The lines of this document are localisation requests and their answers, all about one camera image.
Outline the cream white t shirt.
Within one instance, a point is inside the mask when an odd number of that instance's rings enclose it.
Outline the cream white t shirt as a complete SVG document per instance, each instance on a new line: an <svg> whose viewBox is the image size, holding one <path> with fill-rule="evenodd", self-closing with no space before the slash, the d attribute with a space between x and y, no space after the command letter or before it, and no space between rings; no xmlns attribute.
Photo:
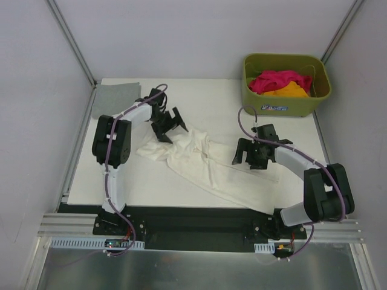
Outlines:
<svg viewBox="0 0 387 290"><path fill-rule="evenodd" d="M273 214L279 187L279 170L252 170L233 165L234 150L214 142L207 132L189 127L168 133L170 143L147 136L137 154L161 161L184 179L227 201L265 214Z"/></svg>

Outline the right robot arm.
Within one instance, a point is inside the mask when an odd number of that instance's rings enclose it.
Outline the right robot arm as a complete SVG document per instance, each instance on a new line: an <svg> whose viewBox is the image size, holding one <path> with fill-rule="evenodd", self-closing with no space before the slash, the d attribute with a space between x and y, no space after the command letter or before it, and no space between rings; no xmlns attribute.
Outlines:
<svg viewBox="0 0 387 290"><path fill-rule="evenodd" d="M253 127L254 136L240 138L232 164L242 159L251 170L266 170L269 162L286 167L303 182L303 201L279 211L272 223L278 238L290 235L295 225L340 222L354 212L355 203L343 165L325 164L303 153L292 141L280 139L272 124Z"/></svg>

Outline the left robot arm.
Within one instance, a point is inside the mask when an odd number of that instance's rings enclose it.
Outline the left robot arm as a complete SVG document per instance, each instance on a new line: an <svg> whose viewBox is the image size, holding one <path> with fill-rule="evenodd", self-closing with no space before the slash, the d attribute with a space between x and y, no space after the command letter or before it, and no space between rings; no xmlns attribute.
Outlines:
<svg viewBox="0 0 387 290"><path fill-rule="evenodd" d="M148 96L138 98L132 106L115 115L101 115L94 134L92 154L100 164L103 174L103 210L121 213L125 207L123 165L131 153L132 130L150 122L157 141L171 144L167 133L177 127L187 127L176 107L167 110L167 85L151 89Z"/></svg>

